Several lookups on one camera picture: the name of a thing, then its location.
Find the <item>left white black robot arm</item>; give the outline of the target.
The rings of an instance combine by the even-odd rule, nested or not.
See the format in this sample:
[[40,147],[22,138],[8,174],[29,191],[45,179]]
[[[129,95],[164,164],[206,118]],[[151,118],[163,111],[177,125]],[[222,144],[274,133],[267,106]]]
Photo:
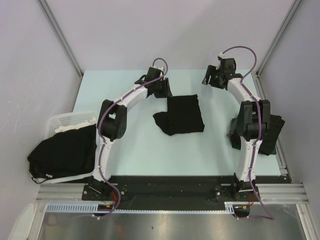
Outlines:
[[99,153],[96,154],[96,163],[88,186],[100,200],[105,200],[114,189],[108,180],[111,173],[108,170],[112,148],[121,139],[127,130],[128,112],[140,101],[153,95],[155,98],[171,97],[169,79],[166,77],[168,67],[149,67],[147,74],[142,75],[134,82],[133,87],[114,101],[104,100],[101,105],[96,124],[99,137]]

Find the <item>white plastic laundry basket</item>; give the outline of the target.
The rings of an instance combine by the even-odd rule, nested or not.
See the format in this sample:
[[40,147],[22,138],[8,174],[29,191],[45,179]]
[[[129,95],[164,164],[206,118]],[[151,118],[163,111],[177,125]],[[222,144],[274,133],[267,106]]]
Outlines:
[[45,139],[27,157],[36,184],[56,184],[90,177],[95,169],[97,120],[94,111],[51,117]]

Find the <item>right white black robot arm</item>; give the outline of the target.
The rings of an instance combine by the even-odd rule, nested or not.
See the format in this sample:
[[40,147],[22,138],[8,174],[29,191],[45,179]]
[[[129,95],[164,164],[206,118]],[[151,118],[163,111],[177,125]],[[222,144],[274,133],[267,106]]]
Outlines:
[[240,105],[235,130],[240,136],[240,159],[235,176],[239,182],[248,183],[255,176],[255,165],[263,137],[270,129],[271,104],[257,97],[244,83],[244,77],[236,73],[234,58],[220,54],[219,65],[207,67],[202,84],[225,89]]

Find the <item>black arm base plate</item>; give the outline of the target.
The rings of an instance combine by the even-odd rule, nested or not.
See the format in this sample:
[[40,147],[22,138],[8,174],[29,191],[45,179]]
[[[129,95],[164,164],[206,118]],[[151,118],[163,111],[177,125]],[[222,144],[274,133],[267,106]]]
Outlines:
[[85,184],[81,199],[107,204],[128,211],[218,211],[226,202],[234,202],[248,213],[258,202],[250,183],[238,183],[234,176],[113,176],[113,190],[99,194]]

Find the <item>black t shirt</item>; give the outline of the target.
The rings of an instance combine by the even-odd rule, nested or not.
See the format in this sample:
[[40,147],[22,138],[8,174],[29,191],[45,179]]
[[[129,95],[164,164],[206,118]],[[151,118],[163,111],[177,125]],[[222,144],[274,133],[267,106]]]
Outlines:
[[167,111],[155,113],[153,119],[168,136],[202,133],[205,129],[196,94],[168,97]]

